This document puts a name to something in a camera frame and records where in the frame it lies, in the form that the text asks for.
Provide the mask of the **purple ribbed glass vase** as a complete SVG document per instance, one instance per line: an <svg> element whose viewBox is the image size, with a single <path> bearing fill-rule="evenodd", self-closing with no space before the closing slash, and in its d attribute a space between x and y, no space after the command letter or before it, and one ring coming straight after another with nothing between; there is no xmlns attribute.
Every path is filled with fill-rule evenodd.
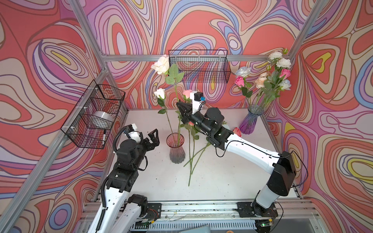
<svg viewBox="0 0 373 233"><path fill-rule="evenodd" d="M264 113L263 108L260 105L250 105L248 107L248 114L241 122L239 129L242 134L249 135L254 132L257 119Z"/></svg>

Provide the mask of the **peach rose spray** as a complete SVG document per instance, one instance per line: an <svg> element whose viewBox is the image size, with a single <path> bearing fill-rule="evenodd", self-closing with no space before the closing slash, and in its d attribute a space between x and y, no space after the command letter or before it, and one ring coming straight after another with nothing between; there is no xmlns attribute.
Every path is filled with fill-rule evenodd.
<svg viewBox="0 0 373 233"><path fill-rule="evenodd" d="M259 90L259 93L256 96L256 104L259 103L260 97L263 94L261 89L265 87L264 82L267 80L268 76L269 76L269 73L264 72L264 73L260 74L260 76L255 81L256 88Z"/></svg>

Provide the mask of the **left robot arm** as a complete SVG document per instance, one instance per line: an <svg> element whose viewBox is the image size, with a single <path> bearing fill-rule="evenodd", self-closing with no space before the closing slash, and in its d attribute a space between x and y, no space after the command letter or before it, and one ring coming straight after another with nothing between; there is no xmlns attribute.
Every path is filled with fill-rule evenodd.
<svg viewBox="0 0 373 233"><path fill-rule="evenodd" d="M90 233L127 233L136 220L148 212L147 197L131 190L147 162L146 153L160 144L158 130L144 137L135 124L120 129L113 141L117 161L101 185L100 208L89 227Z"/></svg>

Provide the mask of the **red glass vase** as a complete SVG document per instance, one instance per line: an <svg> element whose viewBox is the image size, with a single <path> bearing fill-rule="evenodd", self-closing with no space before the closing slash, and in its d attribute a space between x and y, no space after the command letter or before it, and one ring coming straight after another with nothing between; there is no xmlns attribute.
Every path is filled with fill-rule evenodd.
<svg viewBox="0 0 373 233"><path fill-rule="evenodd" d="M167 137L166 143L170 148L169 157L171 162L180 164L185 160L186 154L183 148L184 142L184 137L178 133L172 133Z"/></svg>

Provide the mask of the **cream rose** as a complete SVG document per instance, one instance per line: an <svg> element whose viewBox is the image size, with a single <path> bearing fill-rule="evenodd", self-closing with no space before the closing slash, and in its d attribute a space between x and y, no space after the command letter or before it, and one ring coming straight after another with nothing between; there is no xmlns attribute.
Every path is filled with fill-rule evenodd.
<svg viewBox="0 0 373 233"><path fill-rule="evenodd" d="M158 75L165 76L166 84L173 86L176 100L179 101L177 85L183 79L184 72L179 70L177 64L170 65L170 58L167 55L162 55L153 65L151 65L151 68L156 71Z"/></svg>

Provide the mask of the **white rose spray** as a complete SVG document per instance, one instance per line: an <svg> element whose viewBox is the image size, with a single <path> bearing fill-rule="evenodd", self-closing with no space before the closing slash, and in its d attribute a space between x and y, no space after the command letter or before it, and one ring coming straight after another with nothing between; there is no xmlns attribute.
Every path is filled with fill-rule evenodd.
<svg viewBox="0 0 373 233"><path fill-rule="evenodd" d="M285 48L282 52L274 51L269 56L269 62L272 66L275 66L276 71L283 69L289 69L291 67L291 60L286 59L284 56L288 54L288 49Z"/></svg>

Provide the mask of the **white blue rose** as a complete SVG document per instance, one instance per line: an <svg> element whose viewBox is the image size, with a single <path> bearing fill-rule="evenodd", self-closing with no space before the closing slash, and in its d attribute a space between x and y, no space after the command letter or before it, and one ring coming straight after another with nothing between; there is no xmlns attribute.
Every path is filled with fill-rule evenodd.
<svg viewBox="0 0 373 233"><path fill-rule="evenodd" d="M285 79L283 80L280 84L279 84L279 88L281 91L285 91L285 90L290 90L291 88L291 83L288 79Z"/></svg>
<svg viewBox="0 0 373 233"><path fill-rule="evenodd" d="M251 72L251 68L241 67L235 72L235 75L245 78L250 74L250 72Z"/></svg>

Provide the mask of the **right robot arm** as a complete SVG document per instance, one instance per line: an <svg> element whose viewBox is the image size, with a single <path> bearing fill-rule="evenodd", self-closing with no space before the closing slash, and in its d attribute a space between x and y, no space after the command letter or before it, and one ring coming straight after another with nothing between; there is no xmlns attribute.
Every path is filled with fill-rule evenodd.
<svg viewBox="0 0 373 233"><path fill-rule="evenodd" d="M294 188L296 168L290 152L277 153L259 147L223 127L224 116L218 108L209 108L202 114L196 101L184 103L179 101L177 108L183 124L193 126L207 137L207 141L224 152L232 152L256 164L270 177L259 190L250 204L252 216L266 217L274 212L274 203L279 197L285 197Z"/></svg>

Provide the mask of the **white rosebud stem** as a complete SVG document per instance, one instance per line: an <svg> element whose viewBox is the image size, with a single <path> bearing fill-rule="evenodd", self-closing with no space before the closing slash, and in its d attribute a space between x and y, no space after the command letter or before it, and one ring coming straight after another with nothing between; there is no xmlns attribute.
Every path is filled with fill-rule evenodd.
<svg viewBox="0 0 373 233"><path fill-rule="evenodd" d="M159 88L153 94L156 96L157 103L161 107L161 110L159 110L158 113L162 114L162 115L163 114L166 115L167 121L168 121L168 125L170 127L171 133L173 134L174 130L172 128L172 125L171 125L171 122L170 122L170 118L169 118L169 115L168 115L168 109L167 109L166 104L165 104L165 100L166 100L165 89Z"/></svg>

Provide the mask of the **pink rose stem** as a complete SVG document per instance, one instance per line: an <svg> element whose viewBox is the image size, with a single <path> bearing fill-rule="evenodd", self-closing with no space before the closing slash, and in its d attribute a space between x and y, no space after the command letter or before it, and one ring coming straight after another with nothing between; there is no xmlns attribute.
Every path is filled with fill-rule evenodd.
<svg viewBox="0 0 373 233"><path fill-rule="evenodd" d="M246 98L248 105L251 105L250 98L253 94L253 91L250 90L250 88L252 87L252 84L250 82L247 82L246 79L242 76L236 77L235 84L238 86L242 95Z"/></svg>

